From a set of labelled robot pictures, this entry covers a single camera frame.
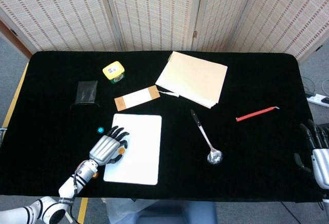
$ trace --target yellow tape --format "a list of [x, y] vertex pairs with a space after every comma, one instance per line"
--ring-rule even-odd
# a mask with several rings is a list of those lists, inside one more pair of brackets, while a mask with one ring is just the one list
[[87, 210], [87, 203], [88, 203], [88, 198], [83, 197], [81, 199], [81, 204], [80, 204], [80, 210], [79, 210], [79, 216], [78, 216], [78, 223], [83, 224], [84, 222], [84, 217], [86, 215], [86, 210]]
[[25, 69], [24, 69], [24, 72], [22, 74], [21, 80], [20, 80], [19, 85], [16, 89], [16, 92], [14, 94], [14, 97], [13, 97], [12, 101], [11, 101], [11, 104], [9, 106], [7, 115], [6, 115], [5, 120], [4, 120], [4, 123], [2, 124], [3, 127], [7, 127], [8, 124], [9, 124], [12, 112], [14, 111], [14, 108], [15, 108], [15, 105], [16, 105], [16, 102], [17, 102], [17, 98], [19, 97], [19, 94], [20, 94], [20, 91], [21, 91], [21, 88], [22, 88], [22, 84], [23, 84], [23, 81], [24, 81], [24, 77], [25, 77], [26, 69], [27, 69], [28, 65], [29, 65], [29, 63], [27, 63], [26, 66], [25, 66]]

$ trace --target metal spoon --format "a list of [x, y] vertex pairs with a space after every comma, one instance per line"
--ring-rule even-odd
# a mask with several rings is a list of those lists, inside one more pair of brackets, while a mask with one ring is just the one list
[[197, 124], [197, 126], [199, 127], [202, 135], [204, 135], [204, 138], [205, 140], [207, 141], [207, 144], [209, 145], [210, 147], [210, 153], [207, 157], [207, 160], [210, 164], [214, 164], [214, 165], [217, 165], [219, 164], [222, 160], [223, 160], [223, 153], [219, 150], [216, 150], [210, 143], [206, 133], [205, 133], [205, 130], [203, 129], [200, 121], [199, 121], [199, 118], [197, 117], [196, 113], [194, 112], [194, 110], [191, 109], [191, 115], [195, 121], [195, 123]]

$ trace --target robotic hand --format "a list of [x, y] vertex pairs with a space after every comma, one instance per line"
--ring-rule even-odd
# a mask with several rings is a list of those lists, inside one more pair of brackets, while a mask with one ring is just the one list
[[311, 159], [313, 170], [304, 166], [298, 154], [294, 154], [295, 162], [302, 170], [308, 173], [314, 173], [317, 184], [322, 189], [326, 190], [323, 203], [329, 220], [329, 129], [314, 124], [312, 120], [307, 121], [307, 126], [300, 124], [300, 127], [305, 135], [308, 147], [312, 152]]
[[35, 224], [41, 219], [46, 224], [57, 224], [64, 217], [67, 208], [74, 204], [75, 197], [85, 185], [97, 175], [97, 167], [118, 162], [127, 149], [127, 141], [122, 140], [128, 132], [113, 127], [89, 152], [89, 160], [80, 163], [74, 174], [60, 187], [58, 202], [51, 197], [43, 197], [30, 206], [0, 212], [0, 223]]

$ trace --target black pouch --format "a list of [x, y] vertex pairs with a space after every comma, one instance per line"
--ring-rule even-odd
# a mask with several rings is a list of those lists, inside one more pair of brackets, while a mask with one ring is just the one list
[[98, 81], [79, 81], [76, 101], [74, 105], [85, 105], [96, 103]]

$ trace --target red marker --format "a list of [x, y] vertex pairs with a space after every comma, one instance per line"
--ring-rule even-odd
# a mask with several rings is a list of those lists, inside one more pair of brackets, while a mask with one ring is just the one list
[[239, 117], [239, 118], [236, 118], [236, 121], [239, 122], [239, 121], [242, 121], [242, 120], [245, 120], [245, 119], [249, 119], [249, 118], [251, 118], [253, 116], [261, 115], [263, 113], [272, 111], [273, 109], [276, 109], [276, 108], [279, 109], [278, 107], [269, 107], [269, 108], [266, 108], [266, 109], [263, 109], [263, 110], [260, 110], [260, 111], [257, 111], [257, 112], [254, 112], [254, 113], [251, 113], [251, 114], [248, 114], [248, 115]]

